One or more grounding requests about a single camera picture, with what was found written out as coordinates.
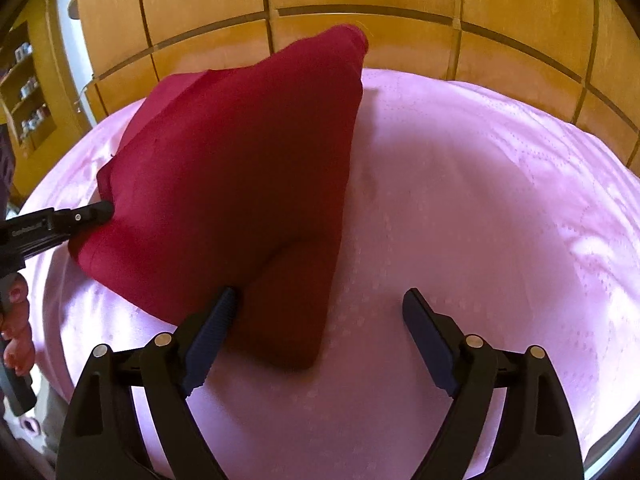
person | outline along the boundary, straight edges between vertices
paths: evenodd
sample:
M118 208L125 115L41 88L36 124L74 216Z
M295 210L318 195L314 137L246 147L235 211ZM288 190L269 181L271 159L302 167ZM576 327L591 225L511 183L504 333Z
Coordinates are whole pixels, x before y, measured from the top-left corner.
M0 124L0 207L6 211L15 171L15 155L6 124ZM13 368L18 376L25 376L33 368L36 359L29 324L29 287L21 274L10 286L11 308L0 312L0 335L10 341L2 356L4 366Z

black clamp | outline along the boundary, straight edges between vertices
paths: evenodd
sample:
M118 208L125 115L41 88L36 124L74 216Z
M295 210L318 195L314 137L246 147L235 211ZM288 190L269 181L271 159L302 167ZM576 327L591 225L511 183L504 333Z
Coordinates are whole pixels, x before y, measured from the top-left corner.
M186 397L204 383L236 314L226 288L214 306L144 348L94 348L63 428L58 480L162 479L152 470L131 395L143 386L167 461L177 480L228 480L209 450ZM584 478L580 445L562 386L544 349L493 349L436 314L416 288L402 315L436 386L454 400L412 480L462 480L478 444L494 388L507 388L500 428L476 480Z
M0 309L11 309L9 288L25 261L69 240L79 232L109 221L113 204L98 202L78 209L43 209L0 222ZM23 415L36 404L31 377L18 377L2 360L9 344L0 337L0 389L9 400L15 416Z
M475 480L584 478L580 443L562 385L545 350L496 350L436 314L418 289L402 316L437 387L453 403L412 480L461 480L471 462L494 388L507 388L485 472Z

human hand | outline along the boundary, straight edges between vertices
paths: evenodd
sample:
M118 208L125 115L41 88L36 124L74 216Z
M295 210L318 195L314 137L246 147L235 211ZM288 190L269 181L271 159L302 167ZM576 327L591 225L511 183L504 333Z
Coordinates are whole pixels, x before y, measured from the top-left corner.
M5 340L10 340L4 349L4 366L13 368L16 375L20 377L29 373L36 359L29 324L28 293L29 287L26 280L18 274L9 288L11 310L5 316L0 314L1 336Z

red cloth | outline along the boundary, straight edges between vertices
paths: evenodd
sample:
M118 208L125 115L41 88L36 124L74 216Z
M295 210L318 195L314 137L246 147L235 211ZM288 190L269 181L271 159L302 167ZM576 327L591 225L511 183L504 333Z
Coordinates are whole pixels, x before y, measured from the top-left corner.
M242 291L231 348L319 352L367 40L331 28L247 68L172 75L98 172L113 219L69 244L84 271L173 324Z

bed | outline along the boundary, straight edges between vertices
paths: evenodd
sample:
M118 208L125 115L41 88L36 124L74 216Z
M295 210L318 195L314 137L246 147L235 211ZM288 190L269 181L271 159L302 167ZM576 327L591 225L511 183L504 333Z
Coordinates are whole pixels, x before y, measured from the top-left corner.
M640 181L596 137L493 91L385 70L362 79L319 362L286 374L222 352L189 399L207 443L234 480L410 478L450 403L402 323L415 286L494 348L548 351L586 458L640 401ZM86 204L140 105L98 124L22 213ZM97 344L135 348L174 329L84 275L65 246L24 275L38 366L66 400ZM502 400L468 476L486 465Z

